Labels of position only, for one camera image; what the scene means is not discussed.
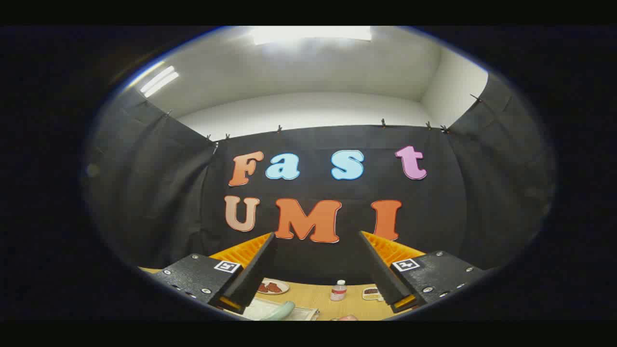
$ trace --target orange letter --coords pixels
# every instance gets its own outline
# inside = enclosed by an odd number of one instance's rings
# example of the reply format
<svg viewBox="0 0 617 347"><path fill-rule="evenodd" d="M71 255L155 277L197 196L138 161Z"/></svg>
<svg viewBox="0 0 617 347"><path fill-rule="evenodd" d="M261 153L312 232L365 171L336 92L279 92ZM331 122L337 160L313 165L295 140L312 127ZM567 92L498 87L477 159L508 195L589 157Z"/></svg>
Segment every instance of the orange letter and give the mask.
<svg viewBox="0 0 617 347"><path fill-rule="evenodd" d="M339 201L321 200L313 207L308 217L295 199L279 199L276 200L276 205L281 210L276 237L294 238L294 234L289 230L291 224L300 240L304 240L315 227L315 233L310 237L311 241L320 243L339 241L339 237L336 236L336 212L342 206Z"/></svg>
<svg viewBox="0 0 617 347"><path fill-rule="evenodd" d="M233 176L230 181L230 186L241 186L249 182L244 173L252 175L257 167L257 162L263 160L263 153L261 151L245 154L243 156L237 156L233 159L236 163L233 169Z"/></svg>
<svg viewBox="0 0 617 347"><path fill-rule="evenodd" d="M377 212L375 232L373 234L394 241L399 238L396 233L396 211L403 204L398 200L379 200L371 204Z"/></svg>
<svg viewBox="0 0 617 347"><path fill-rule="evenodd" d="M259 199L244 199L244 203L246 204L246 221L244 223L238 222L238 218L236 218L239 202L240 198L237 196L225 196L225 219L232 229L246 233L253 230L255 227L255 210L257 209L257 205L259 205Z"/></svg>

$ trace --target water bottle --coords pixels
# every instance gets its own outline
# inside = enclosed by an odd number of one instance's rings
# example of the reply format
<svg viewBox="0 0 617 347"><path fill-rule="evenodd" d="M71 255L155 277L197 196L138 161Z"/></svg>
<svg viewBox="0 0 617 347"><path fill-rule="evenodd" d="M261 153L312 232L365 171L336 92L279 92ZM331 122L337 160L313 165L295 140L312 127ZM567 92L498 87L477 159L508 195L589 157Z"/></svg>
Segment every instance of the water bottle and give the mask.
<svg viewBox="0 0 617 347"><path fill-rule="evenodd" d="M345 285L345 281L338 280L336 282L336 285L332 287L332 293L330 293L330 300L343 300L345 298L345 294L347 294L347 286Z"/></svg>

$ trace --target ceiling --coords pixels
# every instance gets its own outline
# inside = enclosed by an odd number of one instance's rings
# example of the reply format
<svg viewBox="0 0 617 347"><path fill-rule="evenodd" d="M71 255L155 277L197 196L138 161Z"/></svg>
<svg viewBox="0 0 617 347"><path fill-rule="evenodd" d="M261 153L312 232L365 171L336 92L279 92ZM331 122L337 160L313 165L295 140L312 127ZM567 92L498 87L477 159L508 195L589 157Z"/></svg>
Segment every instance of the ceiling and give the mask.
<svg viewBox="0 0 617 347"><path fill-rule="evenodd" d="M228 102L301 92L377 94L420 101L441 48L397 27L371 27L371 41L302 39L256 46L250 27L226 27L194 40L135 87L168 66L179 77L149 97L173 117Z"/></svg>

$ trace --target white wall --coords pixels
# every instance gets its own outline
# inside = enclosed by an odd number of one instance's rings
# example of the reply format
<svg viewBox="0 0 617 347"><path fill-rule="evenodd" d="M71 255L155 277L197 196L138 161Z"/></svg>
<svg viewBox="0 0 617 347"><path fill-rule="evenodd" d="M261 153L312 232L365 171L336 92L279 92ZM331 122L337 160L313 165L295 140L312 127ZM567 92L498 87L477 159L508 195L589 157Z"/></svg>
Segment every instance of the white wall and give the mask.
<svg viewBox="0 0 617 347"><path fill-rule="evenodd" d="M430 121L419 102L370 94L293 93L230 102L178 118L213 141L255 133L335 125L425 126Z"/></svg>
<svg viewBox="0 0 617 347"><path fill-rule="evenodd" d="M486 70L453 51L441 49L441 63L421 99L422 105L435 120L432 126L451 126L476 101L486 87Z"/></svg>

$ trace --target plate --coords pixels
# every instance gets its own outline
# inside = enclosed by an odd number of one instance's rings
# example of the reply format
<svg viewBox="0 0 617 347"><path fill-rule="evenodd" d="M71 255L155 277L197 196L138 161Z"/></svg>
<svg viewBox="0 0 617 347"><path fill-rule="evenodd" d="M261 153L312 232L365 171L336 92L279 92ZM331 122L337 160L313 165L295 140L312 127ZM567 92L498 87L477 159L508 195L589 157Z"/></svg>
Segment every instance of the plate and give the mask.
<svg viewBox="0 0 617 347"><path fill-rule="evenodd" d="M278 281L278 280L272 280L272 279L270 279L270 278L264 278L264 279L263 279L263 281L262 281L262 283L263 283L266 287L267 287L270 283L274 283L274 284L275 284L278 288L280 288L280 289L281 289L281 292L280 292L280 293L275 293L274 291L269 291L269 290L268 290L268 292L266 293L266 292L263 292L263 291L259 291L259 290L258 290L257 292L258 292L258 293L261 293L261 294L266 294L266 295L279 295L279 294L287 293L287 291L289 290L289 285L288 285L287 283L285 283L285 282L281 282L281 281Z"/></svg>

